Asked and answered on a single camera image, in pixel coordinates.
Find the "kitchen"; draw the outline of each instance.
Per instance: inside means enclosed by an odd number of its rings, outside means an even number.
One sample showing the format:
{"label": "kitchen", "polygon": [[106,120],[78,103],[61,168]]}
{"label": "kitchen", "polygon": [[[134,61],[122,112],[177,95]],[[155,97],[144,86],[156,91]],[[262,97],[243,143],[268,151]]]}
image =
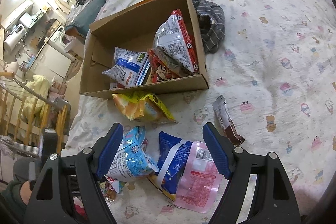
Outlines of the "kitchen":
{"label": "kitchen", "polygon": [[79,70],[83,46],[65,35],[67,14],[75,0],[1,0],[5,70],[23,82],[33,75],[65,83]]}

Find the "blue gripper pad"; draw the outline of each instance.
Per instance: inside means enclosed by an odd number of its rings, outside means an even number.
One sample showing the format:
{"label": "blue gripper pad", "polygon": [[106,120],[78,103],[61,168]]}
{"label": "blue gripper pad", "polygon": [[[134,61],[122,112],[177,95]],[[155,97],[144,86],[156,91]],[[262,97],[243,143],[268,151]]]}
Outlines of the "blue gripper pad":
{"label": "blue gripper pad", "polygon": [[114,123],[105,137],[99,138],[93,146],[93,171],[98,180],[106,175],[124,137],[124,129],[120,123]]}
{"label": "blue gripper pad", "polygon": [[203,126],[203,139],[220,174],[230,180],[236,163],[233,157],[233,144],[221,136],[211,122]]}

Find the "person's arm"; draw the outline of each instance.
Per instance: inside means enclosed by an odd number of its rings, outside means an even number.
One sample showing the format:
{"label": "person's arm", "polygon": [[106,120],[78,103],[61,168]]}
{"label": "person's arm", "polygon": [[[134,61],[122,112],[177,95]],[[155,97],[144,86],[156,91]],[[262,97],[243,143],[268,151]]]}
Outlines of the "person's arm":
{"label": "person's arm", "polygon": [[17,218],[22,222],[31,193],[29,181],[22,183],[15,180],[11,181],[6,190],[1,193]]}

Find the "bed sheet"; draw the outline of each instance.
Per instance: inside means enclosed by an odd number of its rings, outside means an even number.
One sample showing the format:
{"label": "bed sheet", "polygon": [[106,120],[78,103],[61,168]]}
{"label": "bed sheet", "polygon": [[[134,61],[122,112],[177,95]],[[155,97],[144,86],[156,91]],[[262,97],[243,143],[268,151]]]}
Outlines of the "bed sheet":
{"label": "bed sheet", "polygon": [[[141,0],[108,0],[99,18]],[[331,0],[208,0],[226,16],[226,37],[206,62],[209,90],[162,95],[178,124],[146,125],[148,153],[158,158],[158,133],[202,141],[202,126],[215,122],[213,101],[223,94],[248,152],[276,152],[292,183],[300,212],[319,200],[336,169],[333,115],[336,102],[335,8]],[[114,122],[139,125],[112,100],[81,96],[62,155],[77,154],[104,136]],[[251,176],[239,221],[246,219]],[[110,207],[118,223],[207,223],[225,190],[206,214],[176,208],[146,179],[124,187]]]}

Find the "blue snack bag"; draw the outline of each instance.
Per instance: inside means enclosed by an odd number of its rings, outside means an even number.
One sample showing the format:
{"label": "blue snack bag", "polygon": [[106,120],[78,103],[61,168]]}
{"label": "blue snack bag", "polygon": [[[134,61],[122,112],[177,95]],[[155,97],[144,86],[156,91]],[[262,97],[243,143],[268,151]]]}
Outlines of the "blue snack bag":
{"label": "blue snack bag", "polygon": [[159,171],[152,157],[144,152],[145,133],[145,127],[139,126],[124,136],[107,173],[108,177],[130,182]]}
{"label": "blue snack bag", "polygon": [[183,174],[192,142],[159,133],[160,157],[157,163],[160,172],[155,173],[155,184],[170,195],[175,195],[179,179]]}

